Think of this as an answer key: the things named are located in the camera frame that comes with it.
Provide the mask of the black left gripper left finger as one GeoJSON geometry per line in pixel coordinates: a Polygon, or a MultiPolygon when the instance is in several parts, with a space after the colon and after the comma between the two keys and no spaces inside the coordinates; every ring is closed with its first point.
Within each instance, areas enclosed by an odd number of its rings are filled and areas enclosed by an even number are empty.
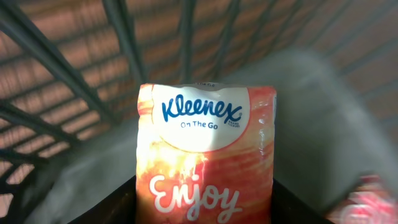
{"type": "Polygon", "coordinates": [[[136,176],[68,224],[135,224],[136,176]]]}

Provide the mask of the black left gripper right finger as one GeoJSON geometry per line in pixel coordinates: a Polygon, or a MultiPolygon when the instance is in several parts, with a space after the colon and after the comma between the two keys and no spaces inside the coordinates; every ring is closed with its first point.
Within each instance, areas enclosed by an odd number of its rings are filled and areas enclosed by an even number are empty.
{"type": "Polygon", "coordinates": [[[332,224],[273,179],[271,200],[272,224],[332,224]]]}

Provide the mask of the red white snack packet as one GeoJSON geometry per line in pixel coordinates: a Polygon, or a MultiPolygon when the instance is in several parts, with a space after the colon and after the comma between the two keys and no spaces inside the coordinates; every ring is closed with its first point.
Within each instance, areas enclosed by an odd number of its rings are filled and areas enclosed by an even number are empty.
{"type": "Polygon", "coordinates": [[[378,175],[365,175],[325,218],[338,224],[397,224],[397,200],[378,175]]]}

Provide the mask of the orange Kleenex tissue pack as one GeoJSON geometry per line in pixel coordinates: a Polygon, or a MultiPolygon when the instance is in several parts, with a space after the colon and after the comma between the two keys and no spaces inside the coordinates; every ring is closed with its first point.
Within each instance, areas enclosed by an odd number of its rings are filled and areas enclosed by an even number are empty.
{"type": "Polygon", "coordinates": [[[136,222],[269,223],[276,99],[271,86],[142,85],[136,222]]]}

